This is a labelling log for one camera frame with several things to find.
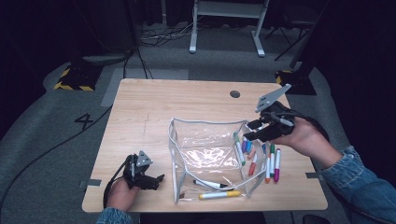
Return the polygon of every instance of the denim jacket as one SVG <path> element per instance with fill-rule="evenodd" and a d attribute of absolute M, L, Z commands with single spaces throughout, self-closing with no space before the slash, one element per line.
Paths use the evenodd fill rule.
<path fill-rule="evenodd" d="M 327 183 L 364 213 L 396 223 L 396 189 L 365 168 L 354 147 L 342 152 L 339 162 L 321 172 Z M 377 223 L 348 209 L 346 214 L 351 223 Z"/>

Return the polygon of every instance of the black stand base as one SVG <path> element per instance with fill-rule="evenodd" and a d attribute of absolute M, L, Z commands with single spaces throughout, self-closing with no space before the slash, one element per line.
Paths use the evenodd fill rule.
<path fill-rule="evenodd" d="M 291 88 L 286 92 L 286 94 L 317 95 L 309 77 L 299 76 L 298 72 L 279 70 L 275 73 L 275 78 L 276 83 L 281 86 L 285 86 L 288 83 L 291 85 Z"/>
<path fill-rule="evenodd" d="M 96 82 L 102 73 L 103 66 L 69 65 L 56 83 L 54 89 L 74 91 L 94 91 Z"/>

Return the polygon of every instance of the white metal stand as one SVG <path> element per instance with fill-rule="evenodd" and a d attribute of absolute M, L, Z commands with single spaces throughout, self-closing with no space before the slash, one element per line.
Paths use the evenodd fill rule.
<path fill-rule="evenodd" d="M 197 22 L 198 15 L 206 16 L 223 16 L 223 17 L 241 17 L 259 19 L 256 31 L 252 31 L 254 44 L 256 45 L 257 53 L 260 57 L 264 57 L 264 49 L 259 39 L 259 34 L 262 29 L 262 22 L 264 21 L 265 13 L 268 8 L 269 0 L 264 0 L 263 4 L 241 4 L 241 3 L 226 3 L 226 2 L 206 2 L 195 0 L 193 11 L 193 25 L 190 42 L 190 53 L 196 52 L 197 45 Z"/>

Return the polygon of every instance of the person's left hand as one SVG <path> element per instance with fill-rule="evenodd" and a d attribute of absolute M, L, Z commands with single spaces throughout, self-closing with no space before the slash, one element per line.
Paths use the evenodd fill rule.
<path fill-rule="evenodd" d="M 128 212 L 132 204 L 134 204 L 134 199 L 139 190 L 140 188 L 136 186 L 129 189 L 128 183 L 123 177 L 118 179 L 114 182 L 113 186 L 111 186 L 111 190 L 108 193 L 107 207 L 113 207 L 123 212 Z"/>

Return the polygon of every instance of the green marker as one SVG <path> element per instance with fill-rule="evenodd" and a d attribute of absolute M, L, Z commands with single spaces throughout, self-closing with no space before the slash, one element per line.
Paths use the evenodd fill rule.
<path fill-rule="evenodd" d="M 271 158 L 271 166 L 270 166 L 270 176 L 274 176 L 275 172 L 275 145 L 271 144 L 270 147 L 270 158 Z"/>
<path fill-rule="evenodd" d="M 242 152 L 241 143 L 239 142 L 238 133 L 233 133 L 233 138 L 235 139 L 236 149 L 238 150 L 239 159 L 242 162 L 242 165 L 245 165 L 245 157 L 244 153 Z"/>

